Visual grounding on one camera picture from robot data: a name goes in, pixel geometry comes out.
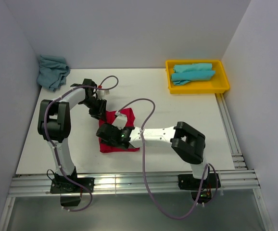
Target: gray floor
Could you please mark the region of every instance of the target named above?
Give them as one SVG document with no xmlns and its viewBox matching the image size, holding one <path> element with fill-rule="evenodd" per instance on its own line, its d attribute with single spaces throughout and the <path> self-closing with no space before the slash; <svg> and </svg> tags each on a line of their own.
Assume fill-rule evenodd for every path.
<svg viewBox="0 0 278 231">
<path fill-rule="evenodd" d="M 186 219 L 171 220 L 160 213 L 147 194 L 95 195 L 90 208 L 61 210 L 59 197 L 17 198 L 9 231 L 262 231 L 252 190 L 224 191 Z M 164 208 L 183 215 L 192 205 L 188 192 L 157 194 Z"/>
</svg>

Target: blue towel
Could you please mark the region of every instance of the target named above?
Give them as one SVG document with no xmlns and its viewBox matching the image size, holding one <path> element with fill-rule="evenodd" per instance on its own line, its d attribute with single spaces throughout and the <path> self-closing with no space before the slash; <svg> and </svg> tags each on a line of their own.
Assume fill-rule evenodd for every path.
<svg viewBox="0 0 278 231">
<path fill-rule="evenodd" d="M 70 72 L 65 58 L 40 55 L 37 83 L 48 90 L 56 91 L 66 83 L 66 77 Z"/>
<path fill-rule="evenodd" d="M 183 72 L 188 72 L 188 71 L 211 71 L 212 64 L 174 65 L 173 70 L 175 73 L 183 73 Z"/>
<path fill-rule="evenodd" d="M 173 73 L 171 80 L 174 85 L 180 86 L 190 81 L 208 81 L 215 74 L 215 71 L 189 71 L 183 73 Z"/>
</svg>

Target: towel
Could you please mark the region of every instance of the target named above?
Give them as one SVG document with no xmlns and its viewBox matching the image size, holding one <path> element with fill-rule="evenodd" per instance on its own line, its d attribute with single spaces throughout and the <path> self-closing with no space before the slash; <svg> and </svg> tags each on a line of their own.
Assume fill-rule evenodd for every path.
<svg viewBox="0 0 278 231">
<path fill-rule="evenodd" d="M 183 72 L 188 72 L 188 71 L 211 71 L 212 64 L 174 65 L 173 70 L 175 73 L 183 73 Z"/>
<path fill-rule="evenodd" d="M 66 83 L 70 68 L 63 57 L 40 55 L 37 83 L 48 90 L 56 91 Z"/>
<path fill-rule="evenodd" d="M 115 112 L 108 112 L 106 111 L 106 119 L 108 124 L 112 124 L 115 119 Z M 131 108 L 125 108 L 121 110 L 122 114 L 125 114 L 127 116 L 127 123 L 126 127 L 133 127 L 134 126 L 134 121 L 135 121 L 135 116 L 133 113 L 133 110 Z M 99 120 L 99 126 L 101 126 L 105 121 Z M 101 153 L 113 153 L 113 152 L 136 152 L 139 151 L 140 148 L 133 148 L 133 149 L 121 149 L 121 148 L 115 148 L 112 146 L 108 146 L 107 144 L 101 143 L 101 139 L 99 138 L 99 143 L 100 143 L 100 152 Z"/>
<path fill-rule="evenodd" d="M 173 73 L 171 80 L 174 85 L 181 86 L 190 81 L 208 81 L 215 74 L 215 71 L 189 71 L 183 73 Z"/>
</svg>

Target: table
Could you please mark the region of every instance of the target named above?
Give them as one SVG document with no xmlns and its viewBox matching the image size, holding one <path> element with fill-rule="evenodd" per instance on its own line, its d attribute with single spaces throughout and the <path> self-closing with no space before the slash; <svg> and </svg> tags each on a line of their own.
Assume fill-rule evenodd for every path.
<svg viewBox="0 0 278 231">
<path fill-rule="evenodd" d="M 120 83 L 106 96 L 107 110 L 120 109 L 136 98 L 150 98 L 156 110 L 146 128 L 165 128 L 185 121 L 206 136 L 205 155 L 217 170 L 234 170 L 233 160 L 225 129 L 214 94 L 172 95 L 167 89 L 165 69 L 73 69 L 67 83 L 56 92 L 41 89 L 36 109 L 27 134 L 17 168 L 17 174 L 44 174 L 55 169 L 47 142 L 37 132 L 39 105 L 43 99 L 54 99 L 69 90 L 73 83 L 91 78 L 97 84 L 106 76 L 116 75 Z M 106 81 L 103 87 L 114 85 L 115 79 Z M 152 109 L 149 102 L 131 105 L 140 127 Z M 142 171 L 142 153 L 121 152 L 102 154 L 95 133 L 98 121 L 91 118 L 88 108 L 77 105 L 71 110 L 72 130 L 69 136 L 71 157 L 78 173 L 125 173 Z M 146 170 L 153 172 L 190 171 L 172 149 L 147 148 Z"/>
</svg>

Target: wall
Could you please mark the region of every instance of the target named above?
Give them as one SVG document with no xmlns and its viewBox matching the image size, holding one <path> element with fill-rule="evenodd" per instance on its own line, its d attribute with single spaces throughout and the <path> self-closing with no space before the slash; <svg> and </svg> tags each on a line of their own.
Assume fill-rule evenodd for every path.
<svg viewBox="0 0 278 231">
<path fill-rule="evenodd" d="M 0 0 L 0 216 L 38 97 L 36 55 Z"/>
<path fill-rule="evenodd" d="M 251 1 L 222 61 L 234 128 L 278 230 L 278 1 Z"/>
<path fill-rule="evenodd" d="M 72 68 L 221 59 L 250 0 L 5 0 L 37 54 Z"/>
</svg>

